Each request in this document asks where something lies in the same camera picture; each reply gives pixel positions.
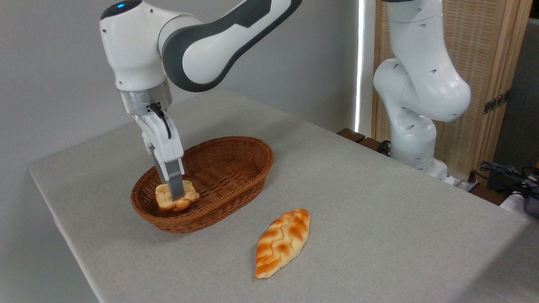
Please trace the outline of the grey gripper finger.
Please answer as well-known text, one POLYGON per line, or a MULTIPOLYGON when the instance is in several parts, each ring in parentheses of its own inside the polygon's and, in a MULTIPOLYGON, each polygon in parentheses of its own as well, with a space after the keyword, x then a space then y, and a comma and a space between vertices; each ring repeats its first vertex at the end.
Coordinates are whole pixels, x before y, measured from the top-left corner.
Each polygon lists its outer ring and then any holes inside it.
POLYGON ((154 160, 154 163, 155 163, 155 167, 156 167, 156 170, 158 172, 158 175, 160 177, 160 181, 162 184, 168 184, 169 183, 169 180, 167 179, 167 169, 166 169, 166 166, 163 166, 163 164, 158 161, 158 158, 156 156, 155 153, 151 153, 152 157, 153 157, 153 160, 154 160))
POLYGON ((185 195, 181 160, 176 159, 171 162, 164 162, 163 165, 166 170, 163 172, 163 174, 170 191, 171 199, 172 201, 177 201, 178 199, 183 198, 185 195))

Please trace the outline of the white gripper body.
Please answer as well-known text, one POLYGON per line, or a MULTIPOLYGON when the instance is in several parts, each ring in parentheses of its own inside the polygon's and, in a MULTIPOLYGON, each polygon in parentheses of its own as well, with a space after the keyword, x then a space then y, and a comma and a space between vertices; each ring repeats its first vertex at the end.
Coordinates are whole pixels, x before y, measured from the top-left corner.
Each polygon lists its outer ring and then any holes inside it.
POLYGON ((164 112, 163 119, 154 112, 134 115, 133 118, 142 129, 147 151, 150 153, 150 147, 153 146, 158 154, 158 161, 171 162, 183 157, 184 149, 179 133, 167 112, 164 112))

